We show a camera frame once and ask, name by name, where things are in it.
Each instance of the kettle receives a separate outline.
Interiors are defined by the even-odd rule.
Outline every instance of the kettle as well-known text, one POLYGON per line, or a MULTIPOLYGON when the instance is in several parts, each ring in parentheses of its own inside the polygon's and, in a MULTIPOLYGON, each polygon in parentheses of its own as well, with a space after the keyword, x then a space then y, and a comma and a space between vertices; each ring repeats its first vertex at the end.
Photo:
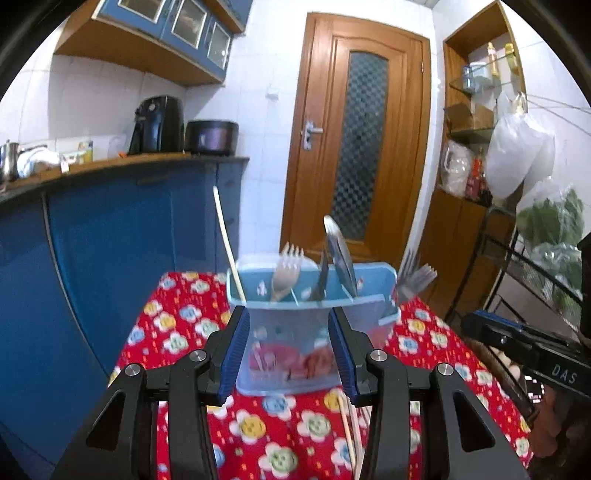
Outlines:
POLYGON ((6 140, 6 143, 0 146, 0 183, 6 184, 18 178, 17 160, 20 154, 18 142, 6 140))

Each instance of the blue gripper pad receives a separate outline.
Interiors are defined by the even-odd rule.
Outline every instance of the blue gripper pad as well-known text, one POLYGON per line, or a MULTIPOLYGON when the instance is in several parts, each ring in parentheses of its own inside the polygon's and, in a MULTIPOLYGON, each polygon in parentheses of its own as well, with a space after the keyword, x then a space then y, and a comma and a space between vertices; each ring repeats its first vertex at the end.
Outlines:
MULTIPOLYGON (((235 308, 234 312, 239 313, 240 308, 242 307, 235 308)), ((217 391, 217 399, 220 405, 226 401, 228 395, 234 390, 234 385, 236 385, 238 369, 242 362, 248 334, 251 331, 251 316, 247 308, 243 308, 237 325, 230 319, 226 330, 228 329, 234 331, 220 369, 219 389, 217 391)))
POLYGON ((349 321, 341 307, 330 309, 329 312, 329 336, 330 343, 335 353, 336 365, 339 369, 340 381, 343 384, 343 390, 353 405, 356 404, 359 391, 355 382, 355 364, 347 342, 345 341, 345 332, 348 329, 349 321))

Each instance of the blue cabinet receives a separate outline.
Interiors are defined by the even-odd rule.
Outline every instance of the blue cabinet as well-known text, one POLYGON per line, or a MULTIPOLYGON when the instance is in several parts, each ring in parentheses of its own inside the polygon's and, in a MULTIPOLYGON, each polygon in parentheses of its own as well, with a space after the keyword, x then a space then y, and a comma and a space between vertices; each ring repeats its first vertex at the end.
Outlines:
POLYGON ((224 79, 232 36, 197 0, 178 0, 164 26, 161 40, 224 79))
POLYGON ((107 372, 159 278, 174 269, 168 182, 158 169, 48 197, 66 291, 107 372))
POLYGON ((160 38, 173 0, 106 0, 100 15, 160 38))
POLYGON ((213 186, 216 166, 175 167, 170 174, 174 269, 207 272, 216 269, 213 186))
POLYGON ((60 287, 40 198, 0 214, 0 304, 0 422, 14 438, 2 436, 19 439, 47 466, 59 460, 107 376, 60 287))
POLYGON ((236 18, 242 25, 246 25, 251 12, 252 0, 225 0, 236 18))
MULTIPOLYGON (((238 257, 238 223, 240 215, 240 185, 243 165, 238 163, 220 163, 217 167, 217 189, 220 194, 224 223, 234 257, 238 257)), ((216 233, 216 271, 225 272, 229 268, 226 248, 215 218, 216 233)))

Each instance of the air fryer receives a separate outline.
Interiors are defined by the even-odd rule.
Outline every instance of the air fryer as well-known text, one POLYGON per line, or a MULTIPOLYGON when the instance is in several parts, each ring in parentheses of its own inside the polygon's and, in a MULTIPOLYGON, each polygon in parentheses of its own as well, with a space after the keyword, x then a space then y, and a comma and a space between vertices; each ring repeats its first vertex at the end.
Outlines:
POLYGON ((144 100, 135 111, 129 155, 183 150, 183 104, 162 95, 144 100))

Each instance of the wooden door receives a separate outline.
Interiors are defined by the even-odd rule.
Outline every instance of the wooden door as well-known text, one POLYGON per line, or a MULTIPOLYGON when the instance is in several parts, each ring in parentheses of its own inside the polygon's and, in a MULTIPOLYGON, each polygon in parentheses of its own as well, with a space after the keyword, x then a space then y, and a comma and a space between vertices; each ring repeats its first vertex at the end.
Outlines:
POLYGON ((377 22, 309 14, 281 243, 318 259, 332 215, 354 261, 400 264, 417 204, 430 110, 428 41, 377 22), (322 133, 303 147, 302 130, 322 133))

